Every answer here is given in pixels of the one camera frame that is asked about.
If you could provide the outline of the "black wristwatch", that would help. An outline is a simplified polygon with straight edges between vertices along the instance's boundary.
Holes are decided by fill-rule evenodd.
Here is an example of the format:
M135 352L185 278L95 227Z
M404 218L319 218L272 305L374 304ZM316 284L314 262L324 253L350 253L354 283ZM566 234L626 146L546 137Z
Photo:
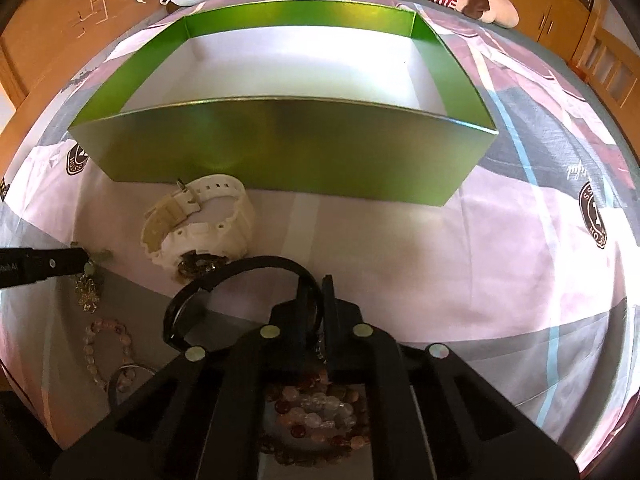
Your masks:
M189 333L191 329L190 327L181 328L180 320L184 315L184 310L186 310L188 302L198 296L199 292L205 292L207 295L210 295L227 282L237 281L244 284L247 282L247 278L244 278L245 274L254 278L254 276L260 272L267 271L282 271L295 275L296 278L302 276L303 278L314 279L319 287L318 333L323 318L323 294L320 285L312 274L301 264L288 258L281 256L254 256L226 263L220 268L210 270L182 286L175 296L171 298L164 313L162 325L164 343L175 350L186 351L188 348L186 334Z

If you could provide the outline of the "silver charm keychain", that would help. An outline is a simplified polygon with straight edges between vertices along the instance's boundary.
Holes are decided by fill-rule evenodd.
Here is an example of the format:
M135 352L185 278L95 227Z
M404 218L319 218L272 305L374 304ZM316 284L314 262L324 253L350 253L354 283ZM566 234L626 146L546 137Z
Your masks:
M98 266L113 258L113 253L109 249L97 249L93 252L77 242L70 243L73 249L73 258L77 274L93 275Z

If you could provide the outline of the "white plastic wristwatch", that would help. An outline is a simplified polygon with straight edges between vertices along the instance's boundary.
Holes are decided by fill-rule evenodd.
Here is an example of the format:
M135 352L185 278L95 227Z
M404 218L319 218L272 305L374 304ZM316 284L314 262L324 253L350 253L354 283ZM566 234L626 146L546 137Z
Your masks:
M231 198L231 214L210 222L192 222L212 200ZM166 271L178 271L186 255L243 258L253 238L255 211L243 183L228 174L210 174L181 185L145 215L140 243L146 258Z

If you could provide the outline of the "silver metal bangle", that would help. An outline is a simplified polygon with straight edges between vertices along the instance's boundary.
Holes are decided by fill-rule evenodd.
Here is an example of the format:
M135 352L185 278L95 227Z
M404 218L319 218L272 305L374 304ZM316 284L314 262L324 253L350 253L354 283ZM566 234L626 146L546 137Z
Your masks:
M149 365L138 362L122 364L106 384L107 403L111 411L114 411L114 409L119 406L118 396L131 391L137 372L154 376L157 370Z

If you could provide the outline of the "gold flower brooch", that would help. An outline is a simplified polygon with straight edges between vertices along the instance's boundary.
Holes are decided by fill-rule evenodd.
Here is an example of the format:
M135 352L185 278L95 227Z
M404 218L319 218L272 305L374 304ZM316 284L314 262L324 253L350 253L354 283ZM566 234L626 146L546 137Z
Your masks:
M94 313L98 310L102 285L93 275L78 274L75 278L75 292L78 304L84 312Z

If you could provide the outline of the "patterned pink grey bedsheet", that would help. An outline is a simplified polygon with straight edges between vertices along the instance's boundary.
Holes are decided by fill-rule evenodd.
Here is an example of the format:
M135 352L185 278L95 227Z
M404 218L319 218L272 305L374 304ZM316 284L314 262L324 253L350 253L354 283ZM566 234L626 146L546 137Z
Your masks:
M177 14L254 1L265 0L209 0ZM252 254L332 274L338 298L399 342L451 344L585 468L639 391L638 165L593 92L515 30L482 27L426 0L360 1L416 9L436 25L471 71L498 138L442 207L247 190ZM70 85L28 155L17 157L1 203L1 247L111 249L93 318L123 322L137 361L154 367L176 355L161 333L180 286L145 258L140 230L174 184L111 181L67 128L105 77L176 19L142 28L115 49L129 55L114 52ZM108 413L87 370L92 316L74 281L1 292L1 359L62 448Z

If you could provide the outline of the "green cardboard box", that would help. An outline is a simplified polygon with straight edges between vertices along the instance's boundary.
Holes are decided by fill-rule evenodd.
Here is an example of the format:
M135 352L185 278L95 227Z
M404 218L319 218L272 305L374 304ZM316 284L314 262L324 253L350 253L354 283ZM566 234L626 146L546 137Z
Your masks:
M416 12L271 0L178 18L70 125L113 180L440 206L495 141L474 84Z

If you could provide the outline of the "wooden wardrobe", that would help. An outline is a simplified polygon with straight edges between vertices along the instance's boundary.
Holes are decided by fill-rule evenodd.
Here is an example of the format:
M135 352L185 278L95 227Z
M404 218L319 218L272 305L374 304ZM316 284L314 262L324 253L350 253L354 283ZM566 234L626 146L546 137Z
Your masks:
M6 171L60 90L109 44L160 10L158 0L23 0L1 33L1 123Z

